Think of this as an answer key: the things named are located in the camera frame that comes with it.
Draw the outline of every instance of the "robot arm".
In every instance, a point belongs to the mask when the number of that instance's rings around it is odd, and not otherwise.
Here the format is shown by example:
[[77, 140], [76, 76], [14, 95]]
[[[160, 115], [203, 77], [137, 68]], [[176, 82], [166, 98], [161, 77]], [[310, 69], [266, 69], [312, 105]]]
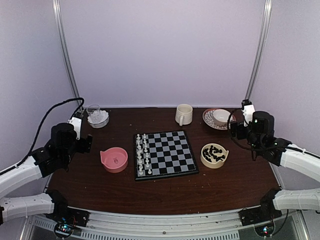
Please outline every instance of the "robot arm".
[[[288, 140], [274, 137], [274, 117], [264, 111], [255, 111], [250, 101], [242, 101], [241, 110], [244, 121], [231, 123], [230, 133], [238, 140], [247, 139], [250, 148], [243, 148], [276, 166], [296, 170], [320, 182], [319, 156]], [[286, 209], [320, 211], [320, 188], [295, 191], [273, 189], [260, 203], [265, 215]]]
[[51, 128], [51, 138], [44, 147], [33, 151], [22, 164], [0, 173], [0, 224], [18, 217], [48, 214], [51, 218], [68, 216], [68, 202], [58, 191], [35, 196], [5, 198], [8, 193], [44, 178], [58, 169], [68, 169], [75, 153], [89, 153], [92, 136], [80, 137], [81, 118]]

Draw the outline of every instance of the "chessboard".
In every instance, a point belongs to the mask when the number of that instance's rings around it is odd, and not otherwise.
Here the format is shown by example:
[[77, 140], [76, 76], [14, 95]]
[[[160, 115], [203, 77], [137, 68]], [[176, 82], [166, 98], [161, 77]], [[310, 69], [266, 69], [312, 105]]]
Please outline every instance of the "chessboard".
[[135, 180], [155, 180], [199, 173], [185, 131], [134, 135]]

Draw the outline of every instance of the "white robot arm segment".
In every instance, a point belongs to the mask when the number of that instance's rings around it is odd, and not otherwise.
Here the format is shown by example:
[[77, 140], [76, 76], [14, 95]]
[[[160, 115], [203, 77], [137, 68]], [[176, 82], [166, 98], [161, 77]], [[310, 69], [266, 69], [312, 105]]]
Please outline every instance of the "white robot arm segment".
[[29, 156], [24, 163], [7, 173], [0, 175], [0, 199], [17, 188], [42, 178], [42, 173], [35, 159]]
[[320, 211], [320, 188], [310, 190], [281, 190], [274, 199], [276, 210], [300, 209]]
[[296, 170], [320, 182], [320, 159], [304, 153], [305, 149], [295, 144], [289, 144], [288, 147], [300, 149], [303, 152], [287, 149], [282, 153], [280, 165]]
[[25, 197], [4, 197], [0, 199], [0, 206], [4, 208], [3, 222], [35, 214], [51, 214], [55, 208], [52, 198], [47, 193]]

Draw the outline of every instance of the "white wall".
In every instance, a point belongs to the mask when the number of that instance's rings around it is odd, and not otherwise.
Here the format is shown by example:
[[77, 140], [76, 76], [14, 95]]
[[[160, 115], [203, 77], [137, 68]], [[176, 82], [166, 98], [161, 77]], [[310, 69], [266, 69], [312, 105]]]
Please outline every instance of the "white wall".
[[[38, 125], [55, 103], [72, 97], [50, 0], [0, 1], [0, 170], [28, 152]], [[54, 110], [36, 148], [50, 138], [53, 125], [65, 122], [75, 103]], [[31, 182], [10, 196], [39, 194], [44, 181]], [[15, 240], [23, 218], [0, 226], [1, 240]]]
[[260, 0], [68, 0], [61, 12], [86, 105], [238, 106], [259, 41]]
[[[272, 6], [251, 100], [256, 110], [275, 117], [276, 137], [320, 155], [320, 1], [279, 0]], [[320, 187], [319, 182], [294, 170], [280, 167], [276, 171], [288, 190]], [[319, 216], [313, 211], [307, 221], [313, 239], [318, 240]]]

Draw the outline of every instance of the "white container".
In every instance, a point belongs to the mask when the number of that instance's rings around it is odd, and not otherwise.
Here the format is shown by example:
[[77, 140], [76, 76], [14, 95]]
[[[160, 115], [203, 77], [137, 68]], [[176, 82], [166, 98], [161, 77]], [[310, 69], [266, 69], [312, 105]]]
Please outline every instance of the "white container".
[[[221, 157], [222, 155], [224, 155], [225, 159], [216, 161], [212, 157], [212, 162], [209, 162], [208, 160], [206, 160], [204, 155], [203, 155], [203, 151], [205, 149], [210, 149], [211, 145], [213, 145], [213, 147], [216, 147], [217, 149], [221, 149], [222, 150], [222, 153], [214, 153], [214, 155], [216, 155], [217, 157]], [[221, 168], [225, 164], [225, 161], [227, 160], [228, 154], [229, 154], [229, 151], [226, 150], [223, 146], [221, 146], [219, 144], [216, 144], [216, 143], [209, 143], [209, 144], [205, 145], [201, 149], [200, 159], [201, 159], [201, 162], [203, 163], [203, 165], [205, 165], [206, 167], [208, 167], [210, 169], [218, 169], [218, 168]]]
[[107, 111], [101, 110], [100, 114], [101, 114], [101, 120], [100, 120], [100, 122], [97, 122], [97, 123], [91, 122], [90, 116], [88, 116], [88, 118], [87, 118], [89, 125], [91, 127], [93, 127], [94, 129], [103, 128], [109, 122], [109, 113]]

